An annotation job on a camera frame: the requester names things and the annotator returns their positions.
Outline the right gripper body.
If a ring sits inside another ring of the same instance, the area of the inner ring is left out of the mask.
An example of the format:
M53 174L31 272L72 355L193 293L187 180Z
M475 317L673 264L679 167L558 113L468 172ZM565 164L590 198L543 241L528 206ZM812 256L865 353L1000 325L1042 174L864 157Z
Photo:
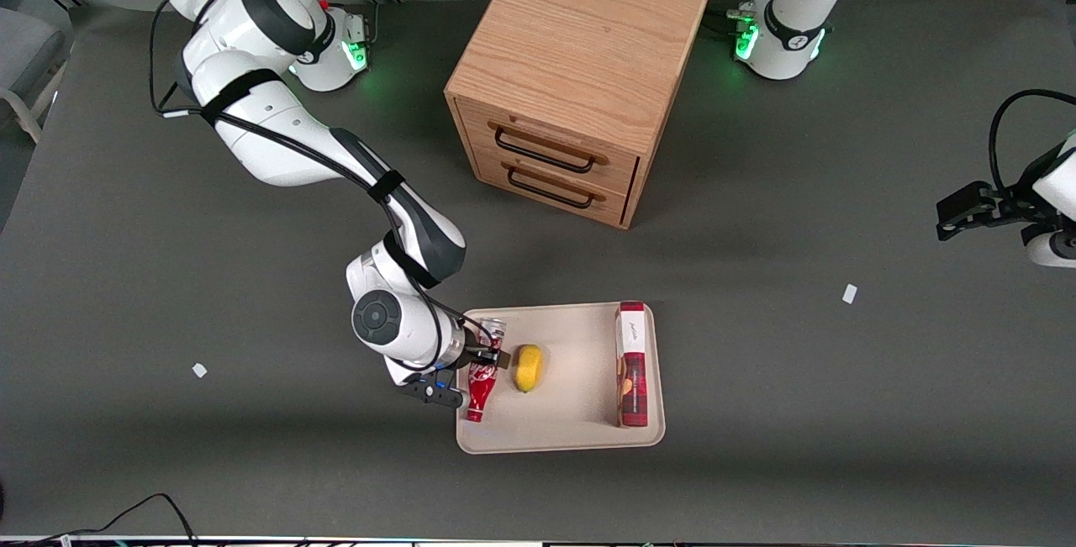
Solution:
M443 368L461 370L468 365L494 365L494 348L489 341L489 331L476 325L458 325L452 332L445 349Z

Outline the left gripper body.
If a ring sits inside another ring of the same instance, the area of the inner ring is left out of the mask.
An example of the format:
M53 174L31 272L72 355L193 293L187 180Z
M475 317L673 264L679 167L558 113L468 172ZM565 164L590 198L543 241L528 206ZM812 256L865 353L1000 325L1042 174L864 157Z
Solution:
M1073 222L1075 206L1075 137L1068 136L1027 165L1022 176L1005 184L996 176L999 223L1064 226Z

